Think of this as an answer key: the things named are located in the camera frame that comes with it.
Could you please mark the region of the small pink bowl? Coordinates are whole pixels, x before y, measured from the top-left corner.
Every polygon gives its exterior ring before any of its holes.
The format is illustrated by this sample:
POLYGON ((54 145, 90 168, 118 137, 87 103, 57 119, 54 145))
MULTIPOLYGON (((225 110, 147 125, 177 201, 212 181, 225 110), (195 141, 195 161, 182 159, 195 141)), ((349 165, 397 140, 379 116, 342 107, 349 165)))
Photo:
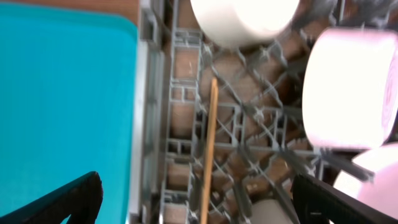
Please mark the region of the small pink bowl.
POLYGON ((397 32, 328 28, 310 53, 302 116, 311 145, 372 149, 397 114, 397 32))

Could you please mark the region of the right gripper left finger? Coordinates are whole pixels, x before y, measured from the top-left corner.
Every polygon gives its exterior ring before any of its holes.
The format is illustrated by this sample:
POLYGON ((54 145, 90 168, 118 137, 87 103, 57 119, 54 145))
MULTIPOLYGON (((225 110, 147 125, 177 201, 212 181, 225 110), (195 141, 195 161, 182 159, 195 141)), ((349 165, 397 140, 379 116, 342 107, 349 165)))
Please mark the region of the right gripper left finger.
POLYGON ((94 224, 103 201, 99 173, 91 171, 44 195, 41 198, 1 217, 1 223, 94 224))

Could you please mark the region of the large white plate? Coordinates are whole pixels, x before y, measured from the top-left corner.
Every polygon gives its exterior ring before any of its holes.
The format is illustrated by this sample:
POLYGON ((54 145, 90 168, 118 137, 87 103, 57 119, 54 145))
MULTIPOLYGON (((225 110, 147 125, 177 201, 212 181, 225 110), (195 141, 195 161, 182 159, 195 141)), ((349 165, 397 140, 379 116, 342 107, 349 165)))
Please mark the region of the large white plate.
POLYGON ((337 190, 392 218, 397 218, 397 143, 360 153, 352 160, 374 177, 362 182, 341 171, 333 184, 337 190))

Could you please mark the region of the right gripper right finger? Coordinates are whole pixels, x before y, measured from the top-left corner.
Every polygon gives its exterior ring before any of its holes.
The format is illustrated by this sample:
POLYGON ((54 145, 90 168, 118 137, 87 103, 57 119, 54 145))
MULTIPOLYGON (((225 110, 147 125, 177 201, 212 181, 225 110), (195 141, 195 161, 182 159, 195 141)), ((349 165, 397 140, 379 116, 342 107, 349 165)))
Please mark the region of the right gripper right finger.
POLYGON ((397 219, 371 208, 310 175, 296 175, 292 184, 300 223, 397 224, 397 219))

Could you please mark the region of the white bowl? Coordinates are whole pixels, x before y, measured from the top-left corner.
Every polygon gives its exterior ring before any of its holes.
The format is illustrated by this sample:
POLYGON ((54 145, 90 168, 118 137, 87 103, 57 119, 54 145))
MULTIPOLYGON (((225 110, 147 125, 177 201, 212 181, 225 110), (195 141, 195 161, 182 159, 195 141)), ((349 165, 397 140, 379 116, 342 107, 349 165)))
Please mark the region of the white bowl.
POLYGON ((277 37, 290 25, 299 0, 191 0, 200 29, 220 47, 232 49, 277 37))

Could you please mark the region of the white cup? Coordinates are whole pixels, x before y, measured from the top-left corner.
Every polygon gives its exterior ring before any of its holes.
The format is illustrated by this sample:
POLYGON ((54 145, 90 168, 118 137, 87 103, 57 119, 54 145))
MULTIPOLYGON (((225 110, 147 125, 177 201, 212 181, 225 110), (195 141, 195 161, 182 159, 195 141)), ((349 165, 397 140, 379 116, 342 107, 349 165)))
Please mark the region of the white cup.
POLYGON ((258 201, 252 206, 252 224, 292 224, 279 202, 274 199, 258 201))

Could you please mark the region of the wooden chopstick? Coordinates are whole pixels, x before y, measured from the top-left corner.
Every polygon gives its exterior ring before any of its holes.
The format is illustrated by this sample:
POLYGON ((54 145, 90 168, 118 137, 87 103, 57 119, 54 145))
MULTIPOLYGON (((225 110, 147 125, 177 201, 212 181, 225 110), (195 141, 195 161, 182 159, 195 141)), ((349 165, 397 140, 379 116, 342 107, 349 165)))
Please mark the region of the wooden chopstick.
POLYGON ((215 145, 215 131, 216 131, 216 115, 217 115, 217 104, 218 104, 218 81, 216 78, 212 79, 211 82, 211 96, 210 96, 210 107, 208 111, 208 126, 207 126, 207 137, 206 137, 206 151, 205 151, 205 164, 203 167, 203 188, 201 195, 201 213, 200 223, 207 224, 208 219, 208 207, 210 201, 210 189, 211 189, 211 175, 213 168, 213 156, 214 156, 214 145, 215 145))

